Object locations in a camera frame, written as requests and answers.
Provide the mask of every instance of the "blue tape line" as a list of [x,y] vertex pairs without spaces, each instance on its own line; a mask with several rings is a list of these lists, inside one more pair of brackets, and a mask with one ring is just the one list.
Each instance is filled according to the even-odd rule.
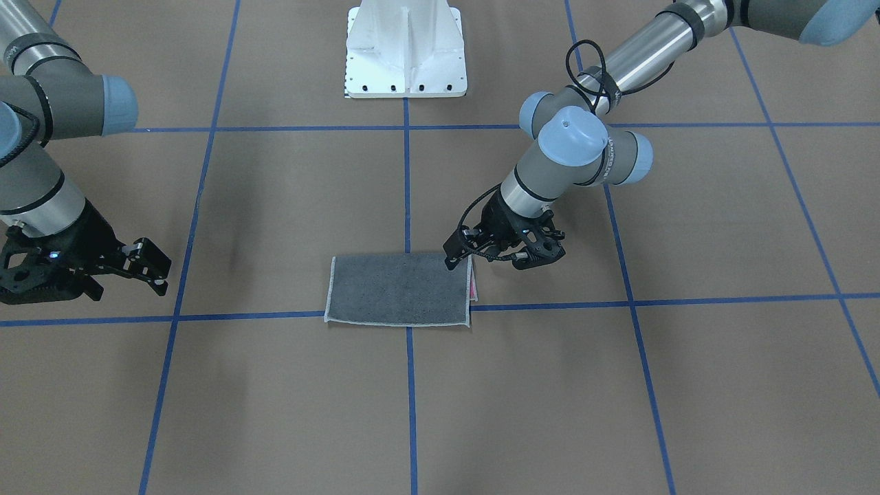
[[226,85],[226,74],[229,71],[229,61],[232,55],[232,46],[235,42],[235,32],[238,27],[238,13],[241,9],[241,0],[236,0],[235,8],[232,11],[232,22],[230,25],[229,38],[226,41],[226,53],[224,56],[223,70],[220,73],[220,83],[217,87],[217,95],[214,103],[214,115],[211,117],[211,131],[208,135],[208,145],[205,149],[205,159],[202,163],[202,173],[199,177],[199,188],[195,195],[195,205],[193,208],[193,219],[189,226],[189,238],[187,240],[187,252],[184,255],[183,265],[180,271],[180,285],[177,292],[177,299],[174,303],[174,320],[171,324],[171,331],[168,335],[168,346],[165,350],[165,362],[162,366],[162,379],[159,382],[159,390],[156,397],[156,410],[153,412],[153,424],[150,429],[150,440],[147,443],[147,453],[143,460],[143,473],[141,475],[141,488],[139,495],[146,495],[147,483],[150,481],[150,466],[153,460],[153,451],[156,447],[156,437],[158,436],[159,419],[162,416],[162,404],[165,400],[165,386],[168,382],[168,373],[171,367],[171,358],[174,352],[174,340],[177,336],[178,321],[180,318],[180,309],[183,306],[184,292],[187,288],[187,274],[189,272],[189,263],[193,255],[193,245],[195,242],[195,232],[199,225],[199,207],[202,202],[202,193],[205,189],[205,179],[208,176],[208,167],[211,159],[211,152],[214,148],[214,136],[216,134],[217,120],[220,117],[220,106],[223,102],[223,93]]
[[419,493],[419,460],[415,417],[415,352],[413,328],[407,327],[407,384],[409,393],[409,492]]
[[152,468],[153,453],[156,450],[156,437],[159,432],[159,420],[162,418],[162,404],[165,402],[165,388],[168,385],[168,372],[171,369],[171,357],[174,352],[174,341],[177,338],[177,322],[172,321],[171,330],[168,332],[168,345],[165,347],[165,361],[162,363],[162,375],[159,378],[159,391],[156,395],[156,408],[153,410],[153,422],[150,425],[150,439],[147,440],[147,454],[143,460],[141,472],[141,485],[139,495],[147,492],[147,483],[150,481],[150,468]]
[[772,122],[773,127],[880,127],[880,122]]
[[[754,296],[736,298],[696,298],[696,299],[643,299],[634,300],[637,307],[667,307],[667,306],[698,306],[709,304],[759,304],[768,302],[797,302],[812,300],[836,300],[836,299],[880,299],[880,292],[851,292],[838,296],[837,294],[795,294],[789,296]],[[628,307],[629,302],[617,301],[587,301],[587,302],[559,302],[559,303],[533,303],[533,304],[484,304],[473,305],[471,311],[480,312],[504,312],[504,311],[544,311],[557,309],[596,309],[603,307]],[[272,319],[296,319],[296,318],[320,318],[324,311],[286,311],[270,313],[230,313],[230,314],[182,314],[178,317],[168,316],[121,316],[106,318],[69,318],[58,320],[9,320],[0,321],[0,328],[16,327],[52,327],[65,325],[107,325],[122,323],[168,323],[174,321],[224,321],[224,320],[272,320]]]
[[312,132],[329,130],[403,130],[401,125],[279,125],[218,127],[217,132]]
[[[577,43],[577,30],[575,29],[575,18],[571,15],[571,2],[565,0],[565,15],[568,17],[568,32],[571,34],[571,43]],[[575,59],[577,60],[577,69],[583,72],[583,61],[581,60],[581,51],[575,50]]]
[[614,128],[715,128],[715,127],[767,127],[766,122],[627,122],[608,124]]
[[411,130],[485,130],[485,129],[519,129],[519,124],[444,124],[444,125],[413,125]]
[[65,318],[58,320],[9,320],[0,321],[0,328],[54,327],[62,325],[107,325],[124,323],[168,323],[172,316],[120,316],[108,318]]
[[880,292],[850,292],[840,296],[843,299],[880,299]]
[[868,356],[868,351],[865,349],[862,336],[859,335],[859,331],[855,327],[853,316],[849,313],[849,307],[847,307],[847,303],[843,298],[840,299],[840,308],[843,310],[843,315],[847,318],[847,324],[849,325],[850,333],[853,334],[855,346],[859,349],[859,354],[862,355],[862,361],[864,361],[865,367],[868,368],[868,376],[871,378],[871,383],[874,384],[874,391],[877,394],[877,398],[880,398],[880,380],[877,379],[877,373],[874,370],[874,366],[871,365],[871,358]]
[[471,306],[471,311],[540,311],[549,309],[593,309],[599,307],[628,307],[629,303],[622,301],[598,301],[598,302],[560,302],[560,303],[537,303],[537,304],[481,304]]
[[[739,39],[737,38],[737,34],[734,33],[733,29],[730,29],[730,37],[733,38],[733,43],[737,47],[737,52],[739,53],[739,57],[743,62],[745,72],[746,74],[748,74],[749,80],[752,82],[752,89],[755,92],[755,96],[758,98],[758,103],[761,106],[761,111],[764,113],[764,118],[767,120],[768,123],[772,124],[773,119],[770,118],[770,114],[769,112],[767,112],[764,98],[763,96],[761,96],[761,91],[758,88],[758,83],[755,80],[754,74],[752,74],[752,68],[749,66],[749,62],[745,58],[743,47],[739,44]],[[807,225],[810,228],[810,233],[813,236],[813,240],[816,242],[816,248],[819,251],[819,255],[822,257],[822,263],[824,264],[825,270],[828,273],[828,278],[831,280],[831,284],[834,287],[834,293],[840,300],[840,308],[843,310],[844,317],[847,319],[849,330],[853,334],[853,339],[855,340],[855,344],[859,349],[859,353],[862,355],[862,361],[865,364],[865,368],[867,368],[868,370],[868,375],[871,378],[871,382],[874,384],[874,390],[877,396],[880,397],[880,382],[877,381],[874,366],[871,364],[870,357],[865,351],[864,344],[862,343],[862,338],[859,336],[859,330],[855,327],[855,322],[853,321],[853,318],[849,313],[847,301],[840,291],[840,285],[838,284],[837,277],[834,275],[834,270],[832,270],[831,263],[829,262],[828,256],[825,253],[825,248],[822,246],[822,240],[819,238],[819,234],[815,224],[813,224],[813,219],[810,216],[810,211],[807,209],[807,203],[803,200],[801,189],[797,185],[797,179],[795,178],[795,174],[792,172],[791,165],[788,162],[788,156],[786,156],[785,149],[782,147],[782,141],[779,139],[779,135],[777,134],[776,128],[773,125],[770,126],[770,133],[773,135],[774,142],[776,143],[776,149],[779,151],[780,157],[782,158],[782,164],[785,166],[785,172],[788,175],[788,180],[791,182],[791,187],[795,191],[797,202],[801,205],[801,212],[803,213],[804,218],[806,218]]]
[[148,134],[159,132],[210,132],[210,127],[135,127],[132,134]]
[[280,320],[295,318],[319,318],[323,311],[278,311],[272,313],[229,313],[229,314],[182,314],[178,321],[228,321],[228,320]]
[[[410,204],[409,175],[409,98],[403,99],[403,196],[404,196],[404,252],[409,253],[412,244],[412,210]],[[409,397],[409,484],[410,495],[419,492],[419,459],[417,428],[415,423],[415,352],[413,328],[407,327],[407,383]]]
[[838,296],[836,294],[804,294],[792,296],[755,296],[740,298],[646,299],[633,301],[633,304],[638,307],[697,306],[704,304],[748,304],[762,302],[796,302],[836,299],[838,299]]
[[57,0],[55,2],[55,7],[52,9],[52,15],[49,16],[49,27],[55,26],[55,20],[58,18],[58,10],[61,9],[61,2],[64,0]]
[[657,435],[657,444],[660,446],[660,456],[663,459],[664,472],[666,474],[666,484],[669,488],[670,495],[676,495],[675,478],[672,475],[672,465],[669,460],[669,452],[666,449],[666,436],[663,431],[663,421],[660,419],[660,408],[657,406],[656,394],[654,392],[654,381],[651,379],[651,370],[648,362],[648,353],[645,351],[645,343],[642,338],[642,325],[639,323],[639,314],[636,310],[635,297],[633,296],[633,286],[629,280],[629,270],[627,269],[627,258],[623,253],[623,242],[620,240],[620,229],[617,223],[617,215],[614,212],[614,201],[611,198],[611,190],[607,185],[603,186],[605,191],[605,202],[608,205],[608,215],[611,219],[611,227],[614,233],[614,244],[617,246],[617,256],[620,261],[620,273],[623,276],[623,285],[627,291],[627,304],[629,305],[629,315],[633,320],[633,330],[635,332],[635,342],[639,347],[639,359],[642,361],[642,373],[645,377],[645,388],[648,390],[648,400],[651,406],[651,416],[654,418],[654,429]]
[[[679,129],[679,128],[728,128],[728,127],[880,127],[880,122],[621,122],[608,124],[622,129]],[[441,125],[410,125],[409,130],[486,130],[486,129],[519,129],[517,124],[441,124]],[[324,125],[324,126],[237,126],[218,127],[216,132],[311,132],[311,131],[346,131],[346,130],[404,130],[402,125]],[[210,132],[210,127],[149,127],[134,128],[129,133],[160,133],[160,132]]]

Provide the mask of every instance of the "gray towel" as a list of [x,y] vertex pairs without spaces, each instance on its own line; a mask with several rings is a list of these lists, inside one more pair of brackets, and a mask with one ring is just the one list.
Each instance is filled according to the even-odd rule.
[[440,253],[335,256],[324,321],[470,327],[471,260],[448,271],[444,258]]

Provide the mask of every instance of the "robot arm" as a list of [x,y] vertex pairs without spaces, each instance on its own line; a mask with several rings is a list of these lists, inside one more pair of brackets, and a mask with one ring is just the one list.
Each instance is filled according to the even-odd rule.
[[[748,26],[801,43],[830,46],[853,35],[880,8],[880,0],[682,0],[660,11],[599,66],[575,76],[556,94],[537,92],[519,113],[519,127],[535,142],[504,181],[471,204],[444,243],[453,270],[469,255],[510,261],[525,270],[565,255],[565,234],[553,224],[553,202],[571,186],[623,185],[650,170],[653,150],[644,136],[611,129],[598,118],[620,100],[662,77],[680,56],[730,26]],[[484,197],[480,223],[464,225]],[[518,252],[501,255],[520,244]]]
[[132,130],[134,92],[92,74],[26,0],[0,0],[0,302],[99,300],[93,275],[137,278],[162,296],[171,260],[150,240],[119,242],[82,191],[49,157],[50,139]]

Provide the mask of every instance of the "black cable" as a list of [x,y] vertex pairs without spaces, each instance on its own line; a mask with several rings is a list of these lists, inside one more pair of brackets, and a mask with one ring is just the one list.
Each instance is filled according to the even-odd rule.
[[22,151],[25,150],[25,148],[31,145],[33,140],[37,137],[37,133],[40,132],[40,119],[38,119],[34,114],[31,114],[24,108],[16,107],[11,103],[6,103],[6,105],[9,106],[9,108],[11,108],[12,111],[16,114],[19,114],[25,117],[27,120],[31,121],[31,128],[27,131],[27,134],[25,134],[25,136],[20,141],[18,141],[18,144],[16,144],[16,146],[12,148],[12,151],[6,153],[6,156],[0,159],[0,166],[5,166],[7,163],[13,161],[19,154],[21,154]]
[[[575,77],[575,73],[571,70],[571,54],[575,53],[575,50],[577,50],[577,48],[581,47],[582,45],[590,45],[591,47],[596,49],[596,53],[599,55],[599,69],[602,72],[596,78],[596,80],[599,82],[599,90],[597,92],[593,92],[592,90],[584,87],[581,82],[577,80],[577,77]],[[607,97],[608,100],[611,99],[611,94],[609,94],[608,91],[605,89],[604,82],[605,72],[607,71],[607,69],[608,66],[605,64],[605,53],[602,52],[602,48],[598,45],[598,43],[593,40],[580,40],[572,45],[571,48],[568,49],[568,53],[565,54],[565,71],[568,73],[568,78],[570,78],[575,87],[582,92],[582,96],[583,93],[587,93],[596,97],[595,103],[590,101],[589,98],[586,98],[586,96],[584,96],[583,98],[587,102],[587,107],[593,114],[596,113],[596,108],[598,107],[599,100],[601,100],[603,96]]]
[[467,209],[465,210],[465,214],[462,215],[461,219],[458,221],[458,226],[456,227],[456,232],[458,232],[458,242],[461,243],[461,247],[469,255],[482,256],[482,257],[484,257],[488,260],[491,260],[493,262],[512,262],[513,260],[517,259],[516,255],[495,256],[495,255],[483,253],[481,251],[477,251],[473,247],[468,246],[467,239],[465,239],[465,233],[462,232],[465,227],[465,219],[467,219],[467,215],[468,215],[468,213],[471,212],[471,210],[473,210],[473,207],[476,206],[480,201],[485,199],[486,196],[489,196],[490,194],[496,192],[496,190],[498,190],[499,188],[501,188],[501,184],[496,184],[490,190],[488,190],[485,193],[483,193],[482,195],[480,195],[480,197],[473,200],[473,203],[471,203],[471,205],[467,207]]

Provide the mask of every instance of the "light blue joint cap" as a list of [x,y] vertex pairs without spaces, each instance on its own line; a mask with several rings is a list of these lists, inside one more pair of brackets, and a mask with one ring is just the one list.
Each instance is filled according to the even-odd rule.
[[830,47],[846,40],[880,8],[880,0],[828,0],[801,33],[801,43]]
[[523,105],[519,108],[519,128],[525,131],[525,133],[532,139],[535,138],[535,136],[532,135],[532,121],[535,118],[535,110],[538,109],[538,104],[548,94],[551,93],[546,91],[536,92],[532,96],[526,98]]
[[630,132],[630,134],[635,137],[635,166],[633,166],[633,171],[629,173],[629,177],[618,184],[619,186],[635,184],[644,179],[645,175],[651,171],[651,166],[654,165],[654,146],[651,146],[651,142],[637,132]]
[[18,115],[0,101],[0,158],[14,150],[21,142],[21,121]]
[[137,124],[137,98],[125,79],[101,76],[104,79],[104,128],[101,136],[129,132]]
[[564,107],[538,133],[538,146],[552,161],[584,166],[602,156],[608,129],[598,117],[580,107]]

